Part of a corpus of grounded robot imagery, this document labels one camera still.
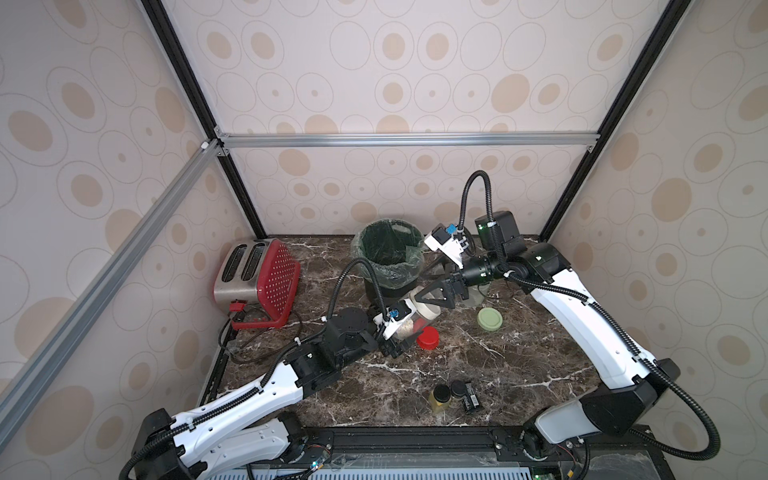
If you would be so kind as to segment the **beige lid jar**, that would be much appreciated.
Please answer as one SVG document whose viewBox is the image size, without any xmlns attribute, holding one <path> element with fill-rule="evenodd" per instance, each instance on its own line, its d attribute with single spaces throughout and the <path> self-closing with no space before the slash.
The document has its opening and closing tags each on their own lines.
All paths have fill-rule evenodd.
<svg viewBox="0 0 768 480">
<path fill-rule="evenodd" d="M 419 334 L 441 314 L 441 308 L 436 305 L 414 302 L 411 299 L 406 299 L 405 305 L 408 308 L 408 313 L 395 332 L 395 337 L 399 340 L 405 340 Z"/>
</svg>

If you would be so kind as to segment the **red jar lid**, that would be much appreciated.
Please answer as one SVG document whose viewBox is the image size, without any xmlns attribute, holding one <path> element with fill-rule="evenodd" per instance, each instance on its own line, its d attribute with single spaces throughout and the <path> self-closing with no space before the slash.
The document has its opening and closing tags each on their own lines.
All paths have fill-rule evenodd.
<svg viewBox="0 0 768 480">
<path fill-rule="evenodd" d="M 427 326 L 417 337 L 418 346 L 426 351 L 435 350 L 440 343 L 440 334 L 434 327 Z"/>
</svg>

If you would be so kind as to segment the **light green jar lid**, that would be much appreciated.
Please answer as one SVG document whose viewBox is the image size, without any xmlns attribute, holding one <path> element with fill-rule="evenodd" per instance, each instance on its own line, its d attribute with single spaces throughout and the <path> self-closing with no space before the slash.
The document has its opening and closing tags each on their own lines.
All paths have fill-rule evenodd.
<svg viewBox="0 0 768 480">
<path fill-rule="evenodd" d="M 477 313 L 478 325 L 487 332 L 498 331 L 503 325 L 502 314 L 491 307 L 484 307 Z"/>
</svg>

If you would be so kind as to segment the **clear oatmeal jar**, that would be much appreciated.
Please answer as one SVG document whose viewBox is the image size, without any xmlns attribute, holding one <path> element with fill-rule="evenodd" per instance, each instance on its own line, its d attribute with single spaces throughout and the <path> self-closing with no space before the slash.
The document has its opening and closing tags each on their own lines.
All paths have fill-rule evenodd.
<svg viewBox="0 0 768 480">
<path fill-rule="evenodd" d="M 466 300 L 463 300 L 462 303 L 468 308 L 477 308 L 488 299 L 489 291 L 489 284 L 469 287 L 469 296 Z"/>
</svg>

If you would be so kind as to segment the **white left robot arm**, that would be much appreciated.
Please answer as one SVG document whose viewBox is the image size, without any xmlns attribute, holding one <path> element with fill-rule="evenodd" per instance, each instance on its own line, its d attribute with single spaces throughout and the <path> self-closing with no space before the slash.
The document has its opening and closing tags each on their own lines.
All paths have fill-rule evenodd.
<svg viewBox="0 0 768 480">
<path fill-rule="evenodd" d="M 198 408 L 148 415 L 119 478 L 211 479 L 263 460 L 329 455 L 330 445 L 309 439 L 283 408 L 335 384 L 365 356 L 411 338 L 415 296 L 381 300 L 369 311 L 336 310 L 331 301 L 323 328 L 284 347 L 261 377 Z"/>
</svg>

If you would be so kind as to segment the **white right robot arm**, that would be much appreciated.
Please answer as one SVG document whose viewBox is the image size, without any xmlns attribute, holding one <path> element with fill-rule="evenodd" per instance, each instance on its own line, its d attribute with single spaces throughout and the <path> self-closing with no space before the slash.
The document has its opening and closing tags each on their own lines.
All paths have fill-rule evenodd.
<svg viewBox="0 0 768 480">
<path fill-rule="evenodd" d="M 473 286 L 504 280 L 516 284 L 545 307 L 586 354 L 600 382 L 575 400 L 539 411 L 523 426 L 520 442 L 534 461 L 545 459 L 571 439 L 604 434 L 634 435 L 669 455 L 705 461 L 721 449 L 714 421 L 676 380 L 670 359 L 656 359 L 623 329 L 582 283 L 571 264 L 552 245 L 527 246 L 514 216 L 492 206 L 487 172 L 473 172 L 465 184 L 455 225 L 438 225 L 425 245 L 441 252 L 452 267 L 418 294 L 419 303 L 452 308 Z M 688 451 L 653 439 L 636 423 L 667 392 L 676 395 L 702 423 L 707 444 Z"/>
</svg>

